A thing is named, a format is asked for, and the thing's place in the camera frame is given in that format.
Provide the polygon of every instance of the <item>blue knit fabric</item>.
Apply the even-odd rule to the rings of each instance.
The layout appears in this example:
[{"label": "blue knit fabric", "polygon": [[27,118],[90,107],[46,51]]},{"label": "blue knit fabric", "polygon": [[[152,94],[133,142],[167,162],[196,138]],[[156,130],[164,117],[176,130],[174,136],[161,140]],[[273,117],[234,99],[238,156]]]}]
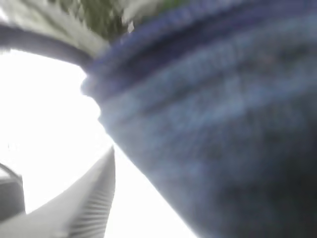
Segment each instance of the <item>blue knit fabric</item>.
[{"label": "blue knit fabric", "polygon": [[91,66],[83,90],[100,122],[198,236],[317,236],[316,7],[195,11],[124,56],[140,28]]}]

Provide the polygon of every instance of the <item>overexposed background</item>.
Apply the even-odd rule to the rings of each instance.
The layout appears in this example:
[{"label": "overexposed background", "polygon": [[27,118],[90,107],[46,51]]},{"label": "overexposed background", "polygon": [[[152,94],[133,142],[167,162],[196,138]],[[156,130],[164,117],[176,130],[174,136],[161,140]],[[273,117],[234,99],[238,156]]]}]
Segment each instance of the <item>overexposed background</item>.
[{"label": "overexposed background", "polygon": [[[99,107],[80,93],[84,78],[69,63],[19,51],[0,55],[0,162],[22,174],[28,213],[112,145],[98,123]],[[116,169],[107,238],[195,237],[118,148]]]}]

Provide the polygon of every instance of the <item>dark curved edge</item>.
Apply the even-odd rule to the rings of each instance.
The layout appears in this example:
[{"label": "dark curved edge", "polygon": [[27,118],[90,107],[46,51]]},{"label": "dark curved edge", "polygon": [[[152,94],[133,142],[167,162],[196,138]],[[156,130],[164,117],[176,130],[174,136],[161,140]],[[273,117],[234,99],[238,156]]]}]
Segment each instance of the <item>dark curved edge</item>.
[{"label": "dark curved edge", "polygon": [[22,178],[14,172],[12,169],[10,169],[8,166],[0,163],[0,170],[5,171],[10,177],[12,177],[16,182],[22,186]]},{"label": "dark curved edge", "polygon": [[3,24],[0,24],[0,47],[66,61],[82,68],[93,60],[87,53],[60,40]]}]

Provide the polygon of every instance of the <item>white sky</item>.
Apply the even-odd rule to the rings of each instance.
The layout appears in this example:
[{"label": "white sky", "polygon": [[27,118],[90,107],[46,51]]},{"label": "white sky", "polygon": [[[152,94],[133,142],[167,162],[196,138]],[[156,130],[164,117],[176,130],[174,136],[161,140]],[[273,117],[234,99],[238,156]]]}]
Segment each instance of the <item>white sky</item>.
[{"label": "white sky", "polygon": [[[110,147],[77,66],[19,51],[0,55],[0,162],[23,176],[27,212],[73,184]],[[116,155],[107,238],[194,238],[125,155]]]}]

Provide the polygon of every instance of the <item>green foliage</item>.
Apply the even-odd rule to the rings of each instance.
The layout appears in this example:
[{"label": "green foliage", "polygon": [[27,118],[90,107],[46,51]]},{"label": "green foliage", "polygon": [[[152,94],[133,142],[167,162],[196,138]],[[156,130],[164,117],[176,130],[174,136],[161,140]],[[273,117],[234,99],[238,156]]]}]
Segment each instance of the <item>green foliage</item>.
[{"label": "green foliage", "polygon": [[[123,33],[127,32],[127,25],[122,23],[124,8],[118,5],[119,0],[48,0],[53,4],[58,4],[60,8],[73,15],[89,29],[96,32],[104,39],[112,41]],[[157,9],[150,14],[138,16],[139,25],[148,21],[154,16],[175,8],[188,0],[162,0],[157,4]]]}]

